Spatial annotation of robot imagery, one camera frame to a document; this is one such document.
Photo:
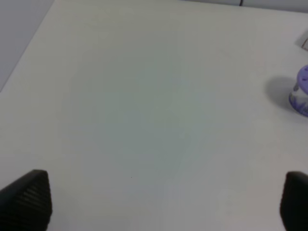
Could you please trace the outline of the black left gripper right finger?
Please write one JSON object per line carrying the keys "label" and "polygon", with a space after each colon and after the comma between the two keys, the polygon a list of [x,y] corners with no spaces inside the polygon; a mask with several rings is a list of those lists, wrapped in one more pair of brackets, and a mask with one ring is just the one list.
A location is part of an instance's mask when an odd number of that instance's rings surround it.
{"label": "black left gripper right finger", "polygon": [[300,171],[286,174],[280,216],[287,231],[308,229],[308,176]]}

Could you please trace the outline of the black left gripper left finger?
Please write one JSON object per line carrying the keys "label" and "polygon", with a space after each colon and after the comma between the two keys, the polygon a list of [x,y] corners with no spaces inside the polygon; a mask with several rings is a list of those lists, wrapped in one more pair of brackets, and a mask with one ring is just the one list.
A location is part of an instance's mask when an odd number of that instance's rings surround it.
{"label": "black left gripper left finger", "polygon": [[45,231],[51,216],[51,189],[46,170],[31,170],[1,189],[2,231]]}

